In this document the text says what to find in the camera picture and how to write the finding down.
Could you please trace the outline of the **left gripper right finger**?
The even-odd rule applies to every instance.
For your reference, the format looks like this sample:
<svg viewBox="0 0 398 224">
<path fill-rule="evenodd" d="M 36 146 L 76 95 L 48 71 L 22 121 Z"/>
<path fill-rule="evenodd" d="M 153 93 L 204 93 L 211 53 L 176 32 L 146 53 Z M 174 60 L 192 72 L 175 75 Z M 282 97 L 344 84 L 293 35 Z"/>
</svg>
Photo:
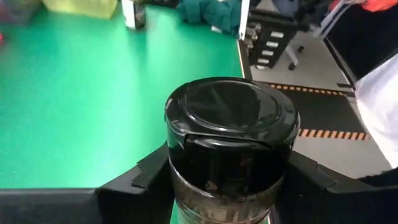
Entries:
<svg viewBox="0 0 398 224">
<path fill-rule="evenodd" d="M 372 187 L 292 152 L 273 207 L 274 223 L 372 223 Z"/>
</svg>

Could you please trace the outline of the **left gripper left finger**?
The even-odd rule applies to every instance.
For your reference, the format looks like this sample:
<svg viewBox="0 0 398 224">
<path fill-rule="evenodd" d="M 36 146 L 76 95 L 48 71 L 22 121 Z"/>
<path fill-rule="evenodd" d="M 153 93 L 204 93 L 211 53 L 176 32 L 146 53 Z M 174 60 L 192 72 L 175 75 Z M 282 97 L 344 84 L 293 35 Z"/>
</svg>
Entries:
<svg viewBox="0 0 398 224">
<path fill-rule="evenodd" d="M 166 144 L 97 189 L 103 223 L 169 224 L 174 192 Z"/>
</svg>

